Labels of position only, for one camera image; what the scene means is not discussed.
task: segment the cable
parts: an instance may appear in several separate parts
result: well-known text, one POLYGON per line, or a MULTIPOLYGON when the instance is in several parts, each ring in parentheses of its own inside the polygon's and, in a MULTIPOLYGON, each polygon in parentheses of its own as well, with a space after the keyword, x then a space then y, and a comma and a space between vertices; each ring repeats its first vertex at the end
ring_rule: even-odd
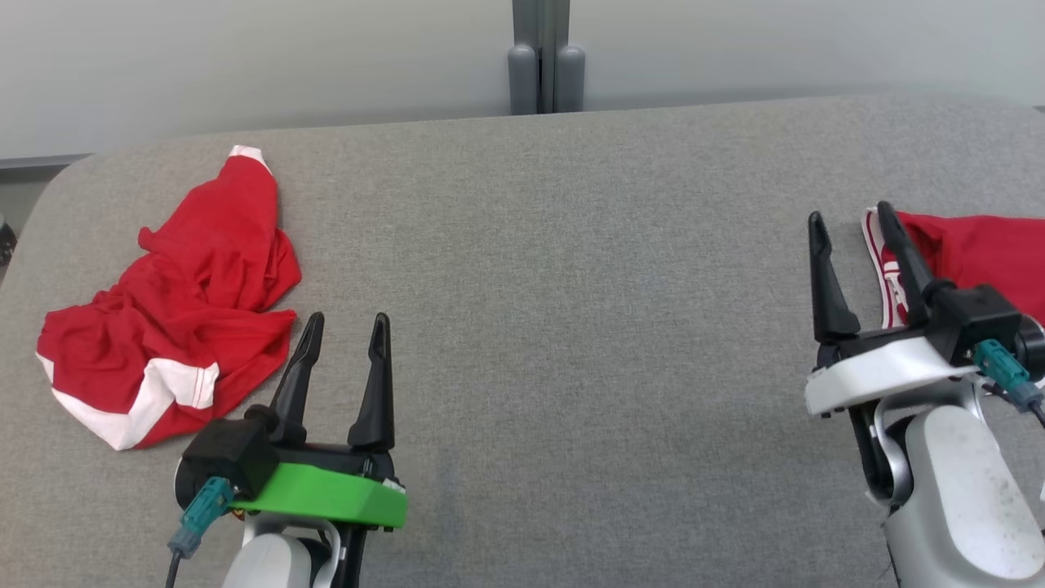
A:
POLYGON ((1042 403, 1032 403, 1027 408, 1030 409, 1030 413, 1035 414, 1035 417, 1038 418, 1038 422, 1042 424, 1042 427, 1045 427, 1045 410, 1042 410, 1042 403))
POLYGON ((164 584, 165 588, 175 588, 175 579, 178 578, 178 564, 182 562, 182 554, 180 551, 175 551, 170 556, 170 568, 167 569, 167 583, 164 584))
POLYGON ((182 513, 182 526, 167 542, 170 549, 170 569, 167 571, 166 588, 173 588, 178 575, 178 564, 188 560, 200 547, 200 541, 207 527, 229 512, 229 504, 235 497, 232 485, 225 478, 212 477, 203 485, 189 508, 182 513))

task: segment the red cloth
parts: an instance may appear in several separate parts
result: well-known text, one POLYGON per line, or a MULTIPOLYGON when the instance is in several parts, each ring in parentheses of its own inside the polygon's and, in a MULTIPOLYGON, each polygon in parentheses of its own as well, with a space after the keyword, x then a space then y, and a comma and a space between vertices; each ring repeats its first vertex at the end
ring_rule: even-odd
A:
MULTIPOLYGON (((990 283, 1021 312, 1045 323, 1045 257, 1039 252, 1045 245, 1045 219, 898 214, 933 274, 958 287, 990 283)), ((864 212, 863 234, 878 269, 882 327, 900 327, 907 317, 900 265, 885 248, 874 208, 864 212)))
POLYGON ((294 311, 263 312, 301 279, 276 219, 275 179, 237 146, 159 230, 141 229, 147 253, 116 285, 47 315, 37 352, 55 398, 115 449, 232 410, 289 346, 294 311))
POLYGON ((932 273, 958 287, 990 283, 1045 323, 1045 219, 898 214, 932 273))

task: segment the black cable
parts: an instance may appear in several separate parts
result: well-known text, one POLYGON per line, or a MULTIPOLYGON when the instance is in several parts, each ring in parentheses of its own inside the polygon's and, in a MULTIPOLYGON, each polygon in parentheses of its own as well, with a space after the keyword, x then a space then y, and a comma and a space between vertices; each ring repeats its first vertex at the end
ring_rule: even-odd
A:
POLYGON ((164 585, 166 588, 175 588, 175 578, 178 577, 178 564, 182 563, 181 551, 175 551, 175 555, 170 557, 170 568, 167 569, 167 583, 164 585))
POLYGON ((1035 414, 1035 417, 1038 418, 1038 422, 1042 424, 1042 427, 1045 427, 1045 410, 1042 410, 1042 403, 1032 402, 1027 408, 1030 409, 1030 413, 1035 414))

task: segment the robotic arm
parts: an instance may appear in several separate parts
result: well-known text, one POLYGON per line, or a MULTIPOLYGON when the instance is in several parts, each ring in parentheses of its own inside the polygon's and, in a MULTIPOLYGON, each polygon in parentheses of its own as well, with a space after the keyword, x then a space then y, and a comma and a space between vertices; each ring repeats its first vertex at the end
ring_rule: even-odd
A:
POLYGON ((979 405, 985 376, 1045 425, 1030 383, 1045 373, 1045 333, 992 286, 959 289, 933 276, 892 206, 879 203, 878 214, 901 266, 909 325, 860 332, 823 219, 810 215, 820 349, 807 408, 849 414, 868 496, 888 513, 901 586, 1045 586, 1045 540, 979 405))
MULTIPOLYGON (((187 510, 183 530, 212 487, 230 490, 211 520, 231 509, 246 523, 223 588, 355 588, 367 533, 405 522, 405 490, 389 455, 395 447, 389 319, 374 321, 370 376, 346 445, 306 443, 302 425, 323 323, 321 313, 309 317, 269 406, 251 406, 239 421, 212 421, 182 454, 175 495, 187 510), (288 527, 315 530, 320 540, 284 535, 288 527)), ((178 535, 171 540, 172 572, 203 530, 194 544, 178 535)))

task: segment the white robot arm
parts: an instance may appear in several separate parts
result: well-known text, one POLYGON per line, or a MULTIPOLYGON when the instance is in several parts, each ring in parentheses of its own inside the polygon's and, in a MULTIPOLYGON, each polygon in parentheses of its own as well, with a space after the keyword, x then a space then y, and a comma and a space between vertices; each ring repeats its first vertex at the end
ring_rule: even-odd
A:
MULTIPOLYGON (((1016 372, 1040 378, 1045 334, 990 286, 957 289, 934 278, 891 206, 879 204, 879 216, 900 258, 908 303, 916 304, 912 325, 859 333, 831 266, 823 220, 811 215, 821 348, 807 408, 849 413, 868 495, 888 513, 885 538, 901 586, 1045 587, 1045 540, 983 421, 979 373, 991 360, 977 354, 983 342, 1000 342, 1001 353, 1014 353, 1016 372)), ((1007 375, 999 379, 1008 383, 1007 375)), ((1014 400, 1041 418, 1041 396, 1027 391, 1014 400)))

